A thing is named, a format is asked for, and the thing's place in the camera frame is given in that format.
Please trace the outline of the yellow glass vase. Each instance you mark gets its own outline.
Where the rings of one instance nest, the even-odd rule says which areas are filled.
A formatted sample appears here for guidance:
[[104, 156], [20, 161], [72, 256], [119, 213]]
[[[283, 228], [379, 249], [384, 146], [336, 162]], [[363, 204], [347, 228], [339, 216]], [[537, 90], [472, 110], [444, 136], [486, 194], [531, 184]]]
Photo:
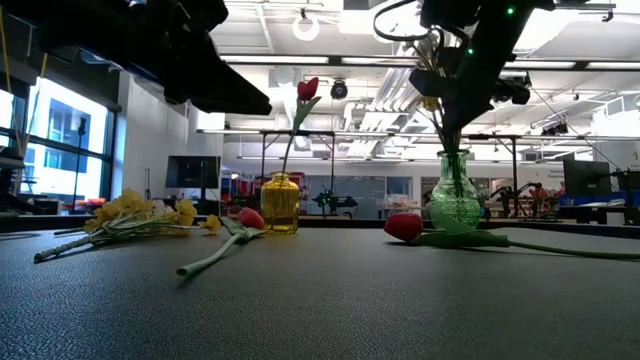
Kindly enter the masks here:
[[287, 172], [273, 172], [261, 187], [261, 215], [268, 234], [294, 234], [298, 230], [299, 186]]

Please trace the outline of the yellow artificial flower bunch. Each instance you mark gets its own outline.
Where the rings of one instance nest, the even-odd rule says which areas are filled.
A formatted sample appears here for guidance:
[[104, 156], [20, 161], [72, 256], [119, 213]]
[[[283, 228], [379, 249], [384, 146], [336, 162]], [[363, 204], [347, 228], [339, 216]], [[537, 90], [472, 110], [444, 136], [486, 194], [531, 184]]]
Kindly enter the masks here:
[[207, 215], [204, 221], [196, 221], [198, 211], [192, 200], [180, 199], [174, 206], [165, 204], [163, 216], [152, 213], [151, 201], [132, 189], [123, 190], [119, 197], [98, 208], [94, 212], [95, 217], [87, 220], [82, 228], [59, 232], [59, 235], [83, 232], [83, 237], [38, 252], [34, 261], [42, 262], [87, 245], [102, 246], [169, 235], [186, 236], [195, 230], [216, 234], [222, 227], [216, 215]]
[[440, 140], [442, 150], [438, 152], [439, 157], [444, 156], [459, 156], [463, 151], [459, 148], [456, 151], [445, 151], [443, 146], [443, 132], [442, 132], [442, 119], [444, 115], [444, 109], [439, 98], [423, 96], [420, 98], [416, 110], [425, 115], [431, 122], [435, 129], [435, 133]]

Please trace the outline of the black table mat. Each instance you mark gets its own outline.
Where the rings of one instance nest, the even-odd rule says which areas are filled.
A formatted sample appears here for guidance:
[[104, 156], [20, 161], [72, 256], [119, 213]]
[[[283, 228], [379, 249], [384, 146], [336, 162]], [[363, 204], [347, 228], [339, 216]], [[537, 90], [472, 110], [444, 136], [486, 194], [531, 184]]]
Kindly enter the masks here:
[[396, 243], [377, 229], [71, 252], [0, 235], [0, 359], [640, 360], [640, 240], [508, 229], [620, 261]]

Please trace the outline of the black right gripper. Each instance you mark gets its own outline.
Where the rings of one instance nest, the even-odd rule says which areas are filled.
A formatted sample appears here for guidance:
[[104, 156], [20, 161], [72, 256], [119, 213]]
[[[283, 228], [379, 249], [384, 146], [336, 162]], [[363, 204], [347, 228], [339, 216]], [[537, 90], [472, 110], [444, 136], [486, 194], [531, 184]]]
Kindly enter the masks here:
[[492, 100], [517, 105], [529, 101], [531, 81], [527, 74], [500, 77], [506, 63], [515, 59], [513, 49], [525, 25], [524, 18], [482, 18], [460, 47], [436, 51], [438, 69], [411, 72], [409, 82], [421, 95], [443, 102], [445, 151], [460, 148], [462, 130], [493, 110]]

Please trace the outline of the red artificial tulip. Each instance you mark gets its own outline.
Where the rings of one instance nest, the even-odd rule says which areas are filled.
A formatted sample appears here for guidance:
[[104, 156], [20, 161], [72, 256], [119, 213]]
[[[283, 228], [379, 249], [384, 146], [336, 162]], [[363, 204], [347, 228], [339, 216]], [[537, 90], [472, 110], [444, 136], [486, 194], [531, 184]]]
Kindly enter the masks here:
[[506, 235], [494, 235], [485, 230], [477, 230], [437, 209], [431, 211], [431, 216], [433, 220], [441, 222], [442, 228], [427, 231], [423, 228], [420, 215], [406, 212], [391, 215], [386, 220], [384, 231], [388, 235], [404, 241], [408, 246], [443, 249], [515, 247], [584, 258], [640, 260], [640, 254], [581, 251], [510, 241]]
[[231, 235], [229, 239], [211, 256], [182, 266], [176, 274], [182, 277], [192, 276], [221, 260], [233, 246], [246, 245], [264, 235], [266, 223], [255, 210], [243, 208], [235, 218], [221, 217], [219, 222]]
[[304, 120], [307, 118], [314, 106], [320, 101], [321, 97], [317, 96], [317, 89], [319, 86], [319, 79], [317, 77], [304, 82], [301, 81], [297, 85], [297, 99], [296, 99], [296, 112], [293, 118], [291, 136], [287, 143], [287, 147], [283, 157], [282, 172], [286, 171], [289, 153], [298, 131]]

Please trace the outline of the green glass vase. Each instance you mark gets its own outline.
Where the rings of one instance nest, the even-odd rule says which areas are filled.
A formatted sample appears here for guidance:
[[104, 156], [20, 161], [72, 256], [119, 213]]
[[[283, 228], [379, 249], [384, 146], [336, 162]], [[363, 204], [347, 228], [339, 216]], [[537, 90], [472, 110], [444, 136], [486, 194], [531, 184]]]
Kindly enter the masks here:
[[474, 230], [481, 207], [478, 192], [466, 172], [468, 150], [438, 153], [441, 175], [428, 205], [433, 226], [446, 232]]

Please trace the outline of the black background monitor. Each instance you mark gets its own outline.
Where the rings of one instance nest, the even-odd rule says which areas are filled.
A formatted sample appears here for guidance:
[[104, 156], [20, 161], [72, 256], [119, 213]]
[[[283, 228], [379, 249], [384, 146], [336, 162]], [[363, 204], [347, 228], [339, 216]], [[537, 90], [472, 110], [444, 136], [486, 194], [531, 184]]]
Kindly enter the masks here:
[[612, 192], [607, 162], [564, 160], [563, 170], [568, 196], [599, 197]]
[[204, 199], [207, 190], [219, 188], [220, 170], [219, 156], [172, 155], [168, 157], [165, 186], [199, 189]]

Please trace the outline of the black metal table frame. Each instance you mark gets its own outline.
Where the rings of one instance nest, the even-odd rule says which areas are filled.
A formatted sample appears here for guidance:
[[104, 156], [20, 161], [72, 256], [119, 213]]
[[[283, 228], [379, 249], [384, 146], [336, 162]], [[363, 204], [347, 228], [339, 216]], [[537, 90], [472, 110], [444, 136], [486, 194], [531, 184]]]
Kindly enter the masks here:
[[[64, 230], [82, 227], [90, 216], [87, 215], [18, 215], [0, 214], [0, 233], [41, 230]], [[362, 228], [382, 229], [384, 220], [350, 220], [348, 218], [301, 217], [300, 228]], [[543, 231], [575, 233], [582, 235], [603, 236], [610, 238], [626, 238], [640, 240], [640, 226], [575, 224], [534, 221], [489, 221], [480, 222], [481, 230], [498, 228], [524, 228]]]

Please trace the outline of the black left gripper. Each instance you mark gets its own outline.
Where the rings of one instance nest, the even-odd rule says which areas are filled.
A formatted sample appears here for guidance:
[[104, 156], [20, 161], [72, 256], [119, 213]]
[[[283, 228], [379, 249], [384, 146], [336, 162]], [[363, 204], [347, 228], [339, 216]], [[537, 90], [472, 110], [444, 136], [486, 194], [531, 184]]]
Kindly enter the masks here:
[[221, 60], [209, 32], [228, 17], [223, 0], [114, 0], [124, 22], [114, 63], [207, 113], [269, 115], [270, 99]]

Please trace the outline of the black microphone stand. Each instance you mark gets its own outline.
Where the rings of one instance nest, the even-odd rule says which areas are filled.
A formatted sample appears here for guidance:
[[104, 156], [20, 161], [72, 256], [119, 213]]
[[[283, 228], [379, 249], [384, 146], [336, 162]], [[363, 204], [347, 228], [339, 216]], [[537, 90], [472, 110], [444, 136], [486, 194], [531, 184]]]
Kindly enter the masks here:
[[80, 170], [80, 161], [81, 161], [81, 157], [82, 157], [81, 150], [82, 150], [83, 137], [86, 134], [86, 122], [87, 122], [87, 118], [86, 117], [81, 117], [80, 118], [80, 124], [79, 124], [79, 127], [77, 129], [78, 144], [77, 144], [77, 153], [76, 153], [74, 191], [73, 191], [72, 202], [71, 202], [71, 213], [72, 214], [76, 213], [75, 208], [76, 208], [76, 200], [77, 200], [78, 177], [79, 177], [79, 170]]

